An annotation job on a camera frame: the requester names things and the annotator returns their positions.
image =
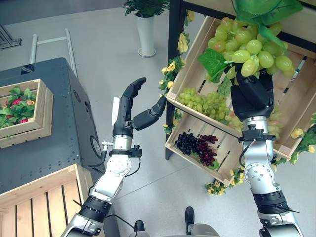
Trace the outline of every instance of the red grapes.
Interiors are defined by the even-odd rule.
[[[215,156],[217,154],[208,145],[208,143],[214,144],[218,139],[212,135],[202,135],[199,138],[193,136],[192,133],[179,134],[178,140],[175,144],[179,150],[185,155],[191,155],[191,152],[196,153],[199,157],[199,161],[205,166],[214,166]]]

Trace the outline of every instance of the black foot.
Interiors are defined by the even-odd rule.
[[[138,220],[135,222],[134,231],[135,232],[145,231],[145,225],[144,225],[144,222],[142,220]]]
[[[189,225],[194,224],[194,210],[191,206],[188,206],[186,209],[185,221],[186,221],[186,235],[190,235],[191,233],[189,232]]]

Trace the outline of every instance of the wooden crate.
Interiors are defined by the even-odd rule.
[[[178,73],[174,81],[174,86],[167,94],[167,99],[176,107],[194,115],[204,122],[211,124],[234,137],[241,137],[240,132],[181,104],[178,97],[185,87],[195,87],[198,90],[202,86],[200,91],[201,95],[206,95],[217,90],[217,86],[220,83],[213,84],[205,82],[205,84],[203,84],[206,71],[204,66],[198,61],[198,57],[204,53],[208,40],[215,35],[216,28],[219,24],[220,20],[206,17],[188,52],[186,65]],[[289,49],[289,57],[292,59],[294,65],[298,66],[304,58],[304,55],[291,51],[291,46],[289,46]],[[287,159],[290,158],[300,142],[299,139],[292,139],[290,134],[296,127],[305,130],[308,129],[308,121],[312,113],[316,110],[315,75],[316,66],[314,65],[314,59],[308,57],[294,81],[285,78],[281,72],[273,76],[275,103],[279,104],[279,108],[283,113],[281,122],[284,124],[280,133],[280,139],[274,144],[274,153]],[[227,99],[227,105],[232,109],[230,97]]]
[[[53,93],[46,87],[41,79],[13,84],[0,88],[0,94],[6,94],[18,85],[21,90],[29,88],[37,94],[34,117],[28,122],[0,129],[0,148],[35,140],[51,135]],[[0,98],[0,103],[5,106],[8,96]]]
[[[60,237],[92,186],[73,164],[0,195],[0,237]]]
[[[213,145],[211,144],[217,154],[214,158],[216,158],[220,164],[220,168],[217,171],[202,165],[192,155],[184,155],[182,151],[176,147],[174,142],[178,139],[179,134],[183,132],[193,133],[195,137],[199,137],[201,135],[215,135],[218,138],[218,142],[215,142]],[[239,166],[238,158],[242,152],[242,145],[238,142],[237,138],[187,113],[183,114],[183,117],[179,121],[178,125],[173,129],[165,146],[225,185],[229,185],[231,183],[232,176],[230,175],[230,170]]]

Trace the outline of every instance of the black cable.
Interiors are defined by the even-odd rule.
[[[126,175],[125,177],[128,177],[128,176],[131,176],[131,175],[135,174],[139,169],[140,169],[140,157],[139,157],[139,165],[138,165],[138,168],[137,168],[133,173],[131,173],[131,174],[129,174],[129,175]]]
[[[105,217],[105,219],[108,218],[108,217],[110,217],[110,216],[115,216],[115,217],[119,218],[121,221],[123,221],[123,222],[125,222],[126,224],[128,224],[128,225],[129,225],[131,228],[133,228],[133,230],[136,232],[135,237],[137,237],[137,231],[135,230],[135,228],[134,228],[130,223],[128,223],[128,222],[125,221],[123,218],[121,218],[120,216],[115,215],[115,214],[108,215],[108,216]]]
[[[107,156],[107,151],[102,151],[102,156],[101,156],[100,163],[88,165],[88,167],[90,167],[90,168],[99,167],[100,165],[102,165],[105,162],[106,156]]]
[[[246,148],[243,149],[242,153],[240,154],[240,157],[239,157],[239,164],[240,164],[242,167],[245,167],[245,166],[244,166],[243,163],[241,162],[241,159],[242,159],[243,155],[245,154],[245,152],[248,150],[248,148],[249,148],[251,145],[253,145],[253,144],[255,143],[255,141],[256,141],[256,139],[254,139],[252,143],[250,143],[248,146],[246,146]]]

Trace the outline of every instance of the robotic hand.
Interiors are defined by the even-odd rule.
[[[232,104],[236,116],[243,122],[242,142],[245,158],[244,176],[258,207],[263,227],[260,237],[303,237],[280,184],[270,167],[275,136],[268,135],[267,118],[274,108],[272,76],[260,71],[259,79],[241,75],[242,64],[236,64],[238,85],[231,87]]]
[[[62,237],[67,236],[97,236],[103,228],[103,221],[111,207],[113,199],[123,184],[123,178],[129,173],[131,168],[130,157],[141,157],[142,149],[139,145],[131,148],[133,129],[142,130],[155,123],[164,111],[166,98],[161,97],[159,101],[148,110],[131,119],[131,109],[133,99],[138,95],[146,78],[140,78],[130,84],[122,97],[114,98],[113,104],[113,142],[103,142],[102,153],[103,164],[105,161],[107,148],[112,146],[109,152],[110,159],[107,162],[106,171],[95,183],[89,193],[89,197],[84,202],[79,213],[74,215],[68,224]]]

